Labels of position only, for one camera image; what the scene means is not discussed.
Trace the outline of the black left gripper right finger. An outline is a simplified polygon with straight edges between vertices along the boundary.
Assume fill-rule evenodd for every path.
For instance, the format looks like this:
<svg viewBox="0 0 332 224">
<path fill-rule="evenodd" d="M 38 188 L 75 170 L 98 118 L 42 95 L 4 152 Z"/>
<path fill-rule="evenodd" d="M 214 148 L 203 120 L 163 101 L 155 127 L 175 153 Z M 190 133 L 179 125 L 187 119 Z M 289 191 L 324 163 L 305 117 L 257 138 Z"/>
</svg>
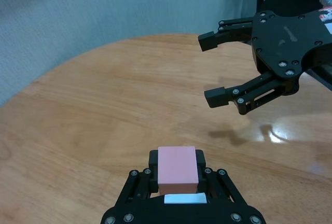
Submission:
<svg viewBox="0 0 332 224">
<path fill-rule="evenodd" d="M 211 199 L 246 205 L 246 201 L 225 169 L 213 171 L 207 167 L 204 153 L 199 149 L 196 149 L 196 161 L 199 179 L 198 192 L 204 192 Z"/>
</svg>

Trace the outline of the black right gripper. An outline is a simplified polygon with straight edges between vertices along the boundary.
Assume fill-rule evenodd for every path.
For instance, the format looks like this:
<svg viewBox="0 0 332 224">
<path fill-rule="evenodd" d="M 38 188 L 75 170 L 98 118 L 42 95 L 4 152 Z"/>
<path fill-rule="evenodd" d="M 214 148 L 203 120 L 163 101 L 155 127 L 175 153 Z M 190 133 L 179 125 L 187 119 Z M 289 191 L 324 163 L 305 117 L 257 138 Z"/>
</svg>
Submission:
<svg viewBox="0 0 332 224">
<path fill-rule="evenodd" d="M 331 73 L 323 69 L 331 64 L 331 8 L 281 17 L 270 10 L 254 17 L 219 21 L 218 30 L 199 35 L 202 51 L 234 41 L 249 41 L 255 52 L 260 76 L 231 88 L 204 91 L 210 108 L 233 102 L 239 114 L 276 99 L 285 92 L 284 80 L 307 72 L 327 88 L 331 88 Z"/>
</svg>

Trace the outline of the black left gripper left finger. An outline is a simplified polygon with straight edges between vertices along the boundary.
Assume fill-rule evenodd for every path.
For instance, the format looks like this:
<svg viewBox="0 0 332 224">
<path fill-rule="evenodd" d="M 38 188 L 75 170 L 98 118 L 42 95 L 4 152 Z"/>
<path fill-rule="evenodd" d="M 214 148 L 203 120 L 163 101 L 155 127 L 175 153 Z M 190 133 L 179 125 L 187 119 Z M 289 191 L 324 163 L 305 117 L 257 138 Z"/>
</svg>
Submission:
<svg viewBox="0 0 332 224">
<path fill-rule="evenodd" d="M 149 152 L 148 167 L 141 172 L 131 170 L 115 205 L 149 199 L 158 192 L 158 150 Z"/>
</svg>

